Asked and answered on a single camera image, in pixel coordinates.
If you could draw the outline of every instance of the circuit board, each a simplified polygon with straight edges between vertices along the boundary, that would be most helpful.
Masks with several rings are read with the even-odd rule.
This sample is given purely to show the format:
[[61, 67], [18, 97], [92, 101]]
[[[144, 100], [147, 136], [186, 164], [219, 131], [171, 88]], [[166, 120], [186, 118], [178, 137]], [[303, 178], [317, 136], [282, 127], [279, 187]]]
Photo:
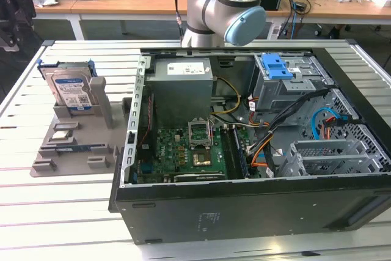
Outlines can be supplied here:
[[[238, 129], [239, 144], [243, 150], [249, 144], [246, 128]], [[205, 138], [202, 130], [193, 130], [192, 139]], [[141, 163], [138, 171], [139, 183], [158, 183], [180, 174], [219, 174], [228, 179], [221, 141], [221, 130], [213, 128], [211, 147], [191, 147], [189, 130], [159, 129], [156, 143], [156, 159], [152, 163]]]

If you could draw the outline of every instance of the white table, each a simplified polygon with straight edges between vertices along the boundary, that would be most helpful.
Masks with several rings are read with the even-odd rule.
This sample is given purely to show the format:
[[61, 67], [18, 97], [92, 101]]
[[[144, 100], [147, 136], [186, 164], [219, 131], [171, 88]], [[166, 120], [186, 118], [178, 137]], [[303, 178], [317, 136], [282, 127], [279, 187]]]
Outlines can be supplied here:
[[[350, 71], [350, 77], [365, 89], [389, 88], [391, 84], [384, 71], [358, 46], [343, 40], [252, 44], [270, 48], [287, 45], [326, 46], [341, 67], [356, 65], [357, 70]], [[52, 47], [39, 49], [10, 91], [0, 106], [0, 260], [302, 260], [302, 251], [321, 254], [311, 258], [316, 261], [389, 260], [391, 210], [354, 232], [136, 246], [120, 214], [107, 211], [112, 174], [30, 177], [30, 167], [52, 119], [54, 103], [49, 87], [34, 67], [36, 60], [92, 58], [98, 75], [106, 77], [106, 92], [114, 102], [131, 95], [138, 48], [143, 46], [178, 43], [58, 41]], [[261, 211], [257, 217], [266, 216]]]

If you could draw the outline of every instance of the yellow wire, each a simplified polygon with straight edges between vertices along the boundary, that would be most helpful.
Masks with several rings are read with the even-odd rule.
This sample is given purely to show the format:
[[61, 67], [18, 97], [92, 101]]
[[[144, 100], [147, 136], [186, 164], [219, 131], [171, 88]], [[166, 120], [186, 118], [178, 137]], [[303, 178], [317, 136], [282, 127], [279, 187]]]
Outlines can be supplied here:
[[227, 114], [227, 113], [231, 113], [232, 111], [237, 110], [240, 105], [240, 94], [239, 94], [238, 90], [230, 82], [228, 82], [226, 79], [221, 78], [220, 76], [218, 76], [217, 79], [221, 79], [222, 81], [226, 82], [235, 91], [236, 96], [238, 97], [238, 100], [236, 101], [236, 105], [232, 109], [228, 109], [228, 110], [224, 110], [224, 111], [214, 111], [214, 112], [211, 112], [211, 114]]

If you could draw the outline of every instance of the white paper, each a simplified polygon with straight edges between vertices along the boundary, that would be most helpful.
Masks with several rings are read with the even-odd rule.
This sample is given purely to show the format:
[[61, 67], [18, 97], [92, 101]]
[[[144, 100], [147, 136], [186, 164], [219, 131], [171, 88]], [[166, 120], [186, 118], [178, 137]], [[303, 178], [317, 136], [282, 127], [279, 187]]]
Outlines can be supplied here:
[[168, 75], [204, 75], [202, 62], [171, 62], [167, 64]]

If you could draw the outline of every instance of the label sticker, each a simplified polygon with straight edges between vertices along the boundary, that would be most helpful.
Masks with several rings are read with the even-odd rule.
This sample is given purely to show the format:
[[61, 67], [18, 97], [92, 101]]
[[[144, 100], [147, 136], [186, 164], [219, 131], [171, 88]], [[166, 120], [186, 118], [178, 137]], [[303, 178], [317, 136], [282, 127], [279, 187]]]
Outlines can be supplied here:
[[55, 83], [67, 107], [72, 110], [87, 110], [92, 107], [87, 92], [82, 90], [82, 79], [57, 79]]
[[298, 67], [288, 67], [288, 71], [291, 73], [301, 73]]
[[250, 101], [249, 106], [250, 106], [250, 111], [255, 111], [255, 102], [254, 101]]
[[202, 62], [171, 62], [167, 64], [168, 75], [204, 75]]
[[270, 177], [270, 178], [274, 177], [274, 172], [273, 172], [273, 171], [271, 171], [271, 169], [270, 169], [270, 168], [266, 168], [266, 174], [267, 174], [267, 175], [268, 175], [268, 177]]
[[56, 151], [58, 152], [71, 152], [73, 151], [72, 148], [57, 148]]

